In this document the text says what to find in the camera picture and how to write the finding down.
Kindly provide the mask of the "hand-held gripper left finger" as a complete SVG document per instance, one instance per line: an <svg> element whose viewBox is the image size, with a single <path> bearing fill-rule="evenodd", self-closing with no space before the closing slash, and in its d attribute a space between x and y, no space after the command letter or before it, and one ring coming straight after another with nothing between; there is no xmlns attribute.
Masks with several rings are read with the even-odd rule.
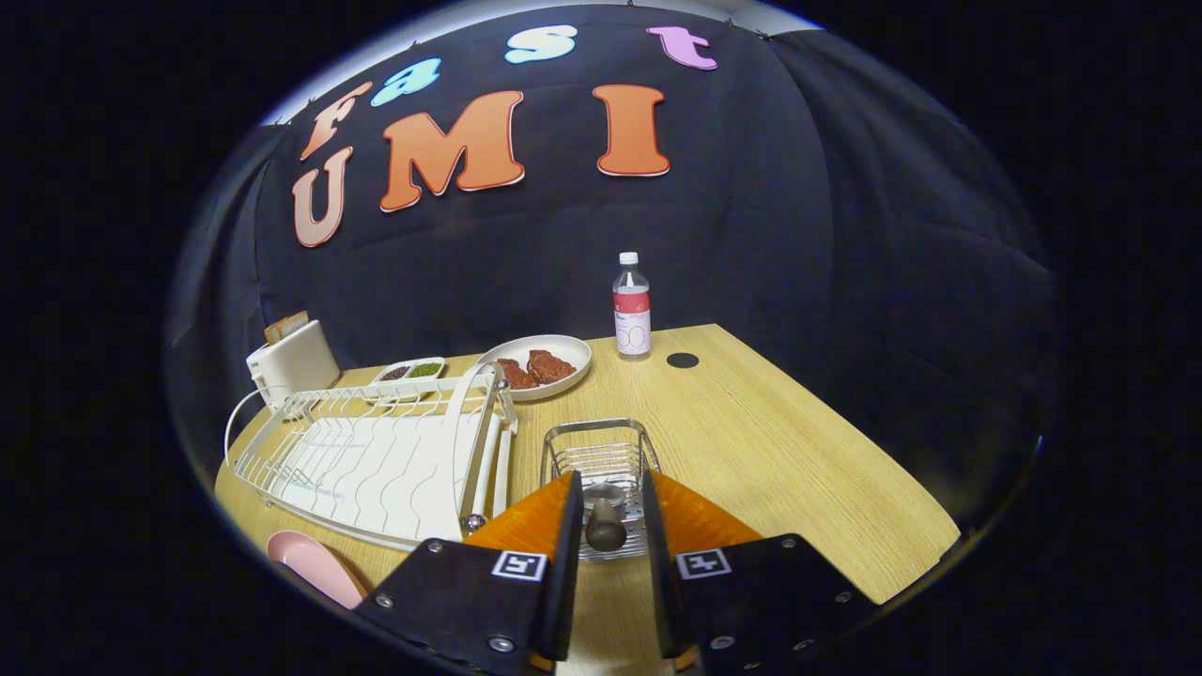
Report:
<svg viewBox="0 0 1202 676"><path fill-rule="evenodd" d="M468 539L430 538L355 607L426 675L551 675L569 656L583 496L565 472Z"/></svg>

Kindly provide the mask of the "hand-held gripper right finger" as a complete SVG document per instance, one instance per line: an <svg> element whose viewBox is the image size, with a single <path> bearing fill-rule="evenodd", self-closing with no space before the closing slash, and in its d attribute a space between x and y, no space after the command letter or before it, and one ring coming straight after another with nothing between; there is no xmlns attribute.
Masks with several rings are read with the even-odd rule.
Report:
<svg viewBox="0 0 1202 676"><path fill-rule="evenodd" d="M679 674L799 674L881 612L799 534L760 535L664 472L642 496L657 646Z"/></svg>

